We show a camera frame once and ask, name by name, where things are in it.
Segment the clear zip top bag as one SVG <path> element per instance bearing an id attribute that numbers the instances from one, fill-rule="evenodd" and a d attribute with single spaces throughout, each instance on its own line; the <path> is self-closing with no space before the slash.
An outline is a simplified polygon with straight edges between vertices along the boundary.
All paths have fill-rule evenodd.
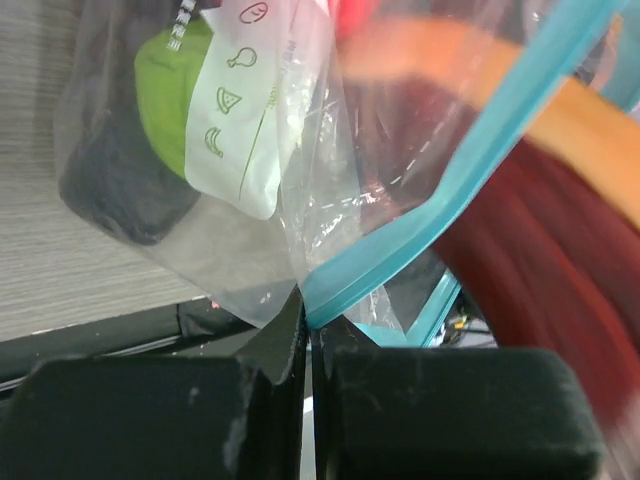
<path id="1" fill-rule="evenodd" d="M 185 132 L 199 193 L 140 248 L 255 326 L 427 347 L 460 279 L 434 251 L 568 80 L 630 110 L 635 1 L 88 1 L 80 44 L 149 18 L 213 33 Z"/>

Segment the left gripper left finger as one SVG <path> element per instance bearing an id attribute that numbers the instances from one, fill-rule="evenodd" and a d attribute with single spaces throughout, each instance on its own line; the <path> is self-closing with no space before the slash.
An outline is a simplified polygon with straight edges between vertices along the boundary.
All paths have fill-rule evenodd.
<path id="1" fill-rule="evenodd" d="M 295 479 L 301 295 L 236 353 L 63 359 L 32 372 L 1 425 L 5 479 Z"/>

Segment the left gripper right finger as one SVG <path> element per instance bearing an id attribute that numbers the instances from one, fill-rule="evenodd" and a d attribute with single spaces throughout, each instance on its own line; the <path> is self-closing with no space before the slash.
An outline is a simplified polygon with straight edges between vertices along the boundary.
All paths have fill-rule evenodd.
<path id="1" fill-rule="evenodd" d="M 581 385 L 537 348 L 382 348 L 311 334 L 321 479 L 595 479 L 603 435 Z"/>

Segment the green toy fruit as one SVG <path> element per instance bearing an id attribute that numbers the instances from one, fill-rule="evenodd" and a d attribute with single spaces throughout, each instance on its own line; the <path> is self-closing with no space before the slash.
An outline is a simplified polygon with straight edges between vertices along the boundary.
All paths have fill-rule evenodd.
<path id="1" fill-rule="evenodd" d="M 166 29 L 147 40 L 134 60 L 139 115 L 155 151 L 184 178 L 185 132 L 196 81 L 213 33 L 204 20 L 190 22 L 180 39 Z"/>

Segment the orange papaya slice toy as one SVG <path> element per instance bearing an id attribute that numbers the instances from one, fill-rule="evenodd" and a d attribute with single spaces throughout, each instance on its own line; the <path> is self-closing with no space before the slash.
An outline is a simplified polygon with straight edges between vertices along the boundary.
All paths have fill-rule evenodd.
<path id="1" fill-rule="evenodd" d="M 435 244 L 504 346 L 557 352 L 639 425 L 639 126 L 568 80 Z"/>

